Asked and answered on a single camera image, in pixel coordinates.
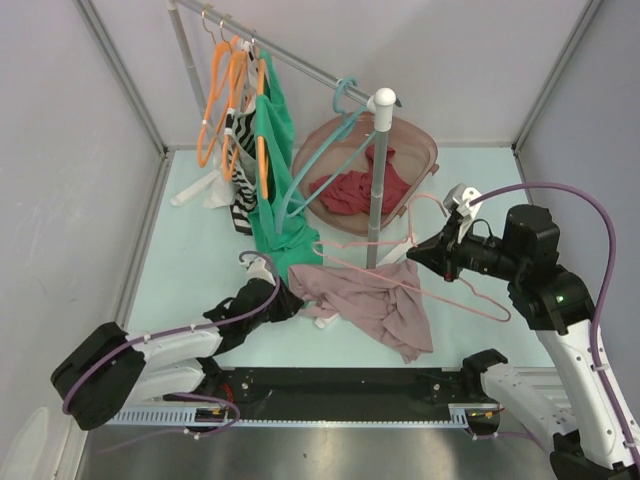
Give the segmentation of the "mauve pink tank top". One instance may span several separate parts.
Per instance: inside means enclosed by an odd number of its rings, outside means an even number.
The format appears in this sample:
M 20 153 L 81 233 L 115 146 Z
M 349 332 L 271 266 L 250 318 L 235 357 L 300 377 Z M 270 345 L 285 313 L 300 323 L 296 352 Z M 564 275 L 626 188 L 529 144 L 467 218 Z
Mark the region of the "mauve pink tank top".
M 320 327 L 340 316 L 400 354 L 406 364 L 434 351 L 417 266 L 411 261 L 374 270 L 293 265 L 288 288 L 306 303 L 301 313 Z

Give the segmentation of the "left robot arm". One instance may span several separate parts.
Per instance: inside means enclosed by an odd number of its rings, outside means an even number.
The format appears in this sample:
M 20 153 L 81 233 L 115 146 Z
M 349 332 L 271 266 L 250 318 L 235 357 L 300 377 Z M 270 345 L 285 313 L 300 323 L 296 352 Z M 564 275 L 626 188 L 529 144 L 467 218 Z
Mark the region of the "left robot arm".
M 242 345 L 258 327 L 294 317 L 304 302 L 283 283 L 253 278 L 195 323 L 132 334 L 114 322 L 97 327 L 51 374 L 62 410 L 90 431 L 127 405 L 154 398 L 231 402 L 216 356 Z

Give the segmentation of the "pink hanger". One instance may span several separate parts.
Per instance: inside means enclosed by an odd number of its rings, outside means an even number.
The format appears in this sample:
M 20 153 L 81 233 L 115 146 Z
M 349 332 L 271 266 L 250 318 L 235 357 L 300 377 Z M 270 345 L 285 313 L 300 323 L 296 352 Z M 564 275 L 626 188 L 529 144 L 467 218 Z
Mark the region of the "pink hanger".
M 482 300 L 488 301 L 490 304 L 494 305 L 495 307 L 497 307 L 498 309 L 500 309 L 501 311 L 503 311 L 506 314 L 505 318 L 499 318 L 495 315 L 490 315 L 488 313 L 482 312 L 478 309 L 466 306 L 464 304 L 461 304 L 459 302 L 456 302 L 454 300 L 436 295 L 432 292 L 423 290 L 421 288 L 418 287 L 413 287 L 411 285 L 408 285 L 406 283 L 403 282 L 399 282 L 396 280 L 392 280 L 390 278 L 387 278 L 383 275 L 379 275 L 379 274 L 375 274 L 373 273 L 370 269 L 366 269 L 366 268 L 361 268 L 358 266 L 355 266 L 352 263 L 343 261 L 338 259 L 335 256 L 331 256 L 327 253 L 325 253 L 324 251 L 320 251 L 319 248 L 324 248 L 325 246 L 329 246 L 329 247 L 336 247 L 338 249 L 346 249 L 346 248 L 350 248 L 350 247 L 380 247 L 380 246 L 393 246 L 393 251 L 400 249 L 401 247 L 406 247 L 406 249 L 404 251 L 402 251 L 402 254 L 406 254 L 409 250 L 410 247 L 414 247 L 417 245 L 417 240 L 414 238 L 414 229 L 413 229 L 413 225 L 412 225 L 412 218 L 411 218 L 411 208 L 413 207 L 413 204 L 418 200 L 418 199 L 422 199 L 422 198 L 427 198 L 429 200 L 432 200 L 433 202 L 435 202 L 439 208 L 439 210 L 441 211 L 442 215 L 444 218 L 447 218 L 449 216 L 449 212 L 448 210 L 445 208 L 443 202 L 438 199 L 436 196 L 432 195 L 432 194 L 417 194 L 414 198 L 412 198 L 409 202 L 408 202 L 408 207 L 407 207 L 407 234 L 406 236 L 402 239 L 402 240 L 397 240 L 397 241 L 359 241 L 359 242 L 347 242 L 347 243 L 337 243 L 337 242 L 333 242 L 333 241 L 315 241 L 312 244 L 312 251 L 314 254 L 316 254 L 317 256 L 320 256 L 322 258 L 326 258 L 329 259 L 331 261 L 337 262 L 338 264 L 340 264 L 341 266 L 350 268 L 352 270 L 355 270 L 357 272 L 360 273 L 364 273 L 366 275 L 369 275 L 371 277 L 374 278 L 378 278 L 378 279 L 382 279 L 382 280 L 387 280 L 390 283 L 403 287 L 406 290 L 412 291 L 412 292 L 416 292 L 421 294 L 422 296 L 434 299 L 436 301 L 440 301 L 442 303 L 445 303 L 449 306 L 461 309 L 463 311 L 469 312 L 469 313 L 473 313 L 475 315 L 484 317 L 486 319 L 492 320 L 492 321 L 496 321 L 499 323 L 507 323 L 511 320 L 512 318 L 512 314 L 511 312 L 501 303 L 497 302 L 496 300 L 494 300 L 493 298 L 481 294 L 479 293 L 474 285 L 472 283 L 470 283 L 469 281 L 467 281 L 464 278 L 460 278 L 460 281 L 471 291 L 472 295 L 476 298 L 480 298 Z

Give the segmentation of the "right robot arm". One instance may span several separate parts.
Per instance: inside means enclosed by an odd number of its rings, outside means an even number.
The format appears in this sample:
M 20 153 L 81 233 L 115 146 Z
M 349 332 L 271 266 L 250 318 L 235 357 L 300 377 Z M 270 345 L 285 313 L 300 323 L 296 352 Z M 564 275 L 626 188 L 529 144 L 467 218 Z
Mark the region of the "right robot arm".
M 461 234 L 454 213 L 434 237 L 410 248 L 409 259 L 445 281 L 464 270 L 507 283 L 514 309 L 550 356 L 569 400 L 558 407 L 532 387 L 495 349 L 464 359 L 463 393 L 488 397 L 511 412 L 538 440 L 559 479 L 636 479 L 639 461 L 625 439 L 595 366 L 589 334 L 595 306 L 585 283 L 558 263 L 559 227 L 542 207 L 517 205 L 506 216 L 502 237 Z

